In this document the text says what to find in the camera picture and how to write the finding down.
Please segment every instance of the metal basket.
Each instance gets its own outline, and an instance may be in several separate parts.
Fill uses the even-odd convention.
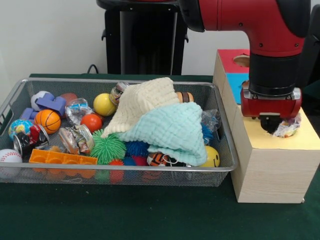
[[[9,125],[20,117],[25,108],[30,107],[32,95],[39,91],[48,91],[55,96],[63,93],[75,93],[85,98],[90,106],[95,97],[109,93],[118,80],[92,79],[56,79],[28,78],[18,82],[0,108],[0,149],[12,149],[13,143],[8,135]],[[141,81],[126,81],[138,84]],[[220,167],[152,167],[152,166],[113,166],[113,165],[77,165],[77,164],[35,164],[0,162],[0,171],[4,168],[19,173],[9,179],[0,179],[6,183],[34,184],[115,184],[115,185],[160,185],[160,186],[211,186],[218,187],[228,172],[238,165],[238,156],[227,122],[226,113],[217,88],[211,83],[175,82],[177,92],[189,92],[194,101],[203,110],[218,109],[222,125],[214,133],[210,146],[220,155]],[[68,126],[66,120],[61,126]],[[50,144],[62,146],[57,133],[50,135]]]

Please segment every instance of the yellow smiley face ball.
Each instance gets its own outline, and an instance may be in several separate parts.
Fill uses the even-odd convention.
[[[207,167],[207,168],[219,167],[220,157],[219,157],[218,151],[211,146],[205,146],[205,150],[207,152],[206,162],[202,164],[200,167]]]

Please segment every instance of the wooden box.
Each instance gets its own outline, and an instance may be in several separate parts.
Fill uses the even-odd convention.
[[[213,76],[239,158],[231,173],[236,198],[239,203],[301,203],[320,163],[320,139],[302,109],[301,127],[288,138],[272,136],[258,119],[243,117],[237,100],[249,68],[234,62],[242,54],[249,51],[218,50]]]

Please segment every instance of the purple toy block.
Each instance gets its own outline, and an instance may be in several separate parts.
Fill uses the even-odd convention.
[[[65,114],[66,100],[63,97],[53,96],[51,93],[46,93],[43,97],[39,97],[36,104],[41,110],[51,109],[59,113],[60,116]]]
[[[35,111],[33,108],[27,107],[20,116],[20,119],[29,120],[33,123],[37,114],[38,111]]]

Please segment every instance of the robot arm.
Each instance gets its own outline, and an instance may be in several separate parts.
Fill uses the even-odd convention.
[[[310,22],[310,0],[179,0],[191,30],[243,31],[250,43],[249,87],[241,91],[246,117],[295,117],[300,54]]]

